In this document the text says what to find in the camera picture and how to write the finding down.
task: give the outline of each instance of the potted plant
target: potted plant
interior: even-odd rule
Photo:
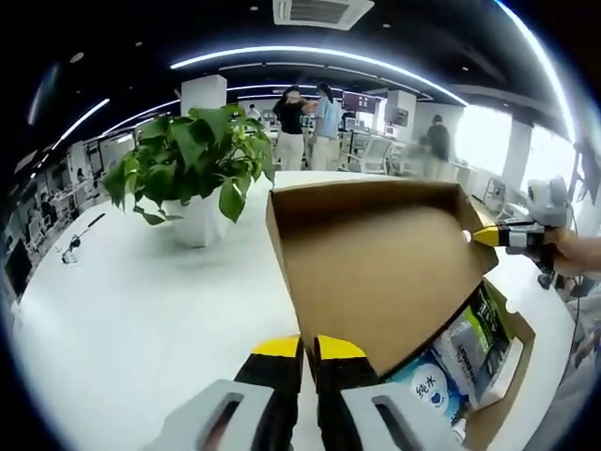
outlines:
[[[222,238],[238,220],[261,174],[273,182],[269,138],[242,108],[226,105],[151,120],[104,184],[113,204],[125,209],[129,191],[133,211],[152,226],[173,221],[177,238],[197,247]],[[143,197],[156,212],[139,205]]]

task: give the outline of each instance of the black shirt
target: black shirt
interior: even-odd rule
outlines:
[[[434,124],[428,130],[427,138],[432,147],[432,154],[439,160],[448,162],[451,136],[447,128],[442,124]]]
[[[282,123],[282,132],[288,134],[302,134],[301,116],[304,103],[284,103],[276,107],[275,114]]]

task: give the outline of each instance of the desk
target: desk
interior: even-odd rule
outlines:
[[[279,172],[276,186],[378,176]],[[105,202],[64,233],[106,212],[82,238],[79,263],[51,250],[23,295],[14,342],[45,416],[84,451],[135,451],[164,417],[215,379],[231,379],[257,343],[298,325],[265,227],[270,186],[260,180],[226,239],[178,248],[169,225],[150,227]],[[489,279],[537,332],[531,365],[489,449],[521,450],[537,428],[565,367],[574,323],[554,291],[536,283],[525,257],[500,254]],[[299,396],[297,451],[323,449],[308,365]]]

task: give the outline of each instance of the cardboard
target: cardboard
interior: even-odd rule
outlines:
[[[467,243],[463,231],[482,223],[455,184],[353,180],[276,190],[267,225],[304,343],[317,334],[351,341],[379,375],[427,346],[498,264],[494,250]],[[530,356],[532,330],[519,315],[505,320],[526,358],[505,399],[470,418],[470,449],[494,437]]]

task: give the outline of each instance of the human hand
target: human hand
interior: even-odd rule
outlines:
[[[309,106],[309,110],[313,112],[317,109],[319,102],[318,101],[308,101],[307,105]]]
[[[551,229],[545,233],[545,243],[555,244],[559,251],[553,258],[555,272],[574,277],[586,271],[587,245],[572,230]]]

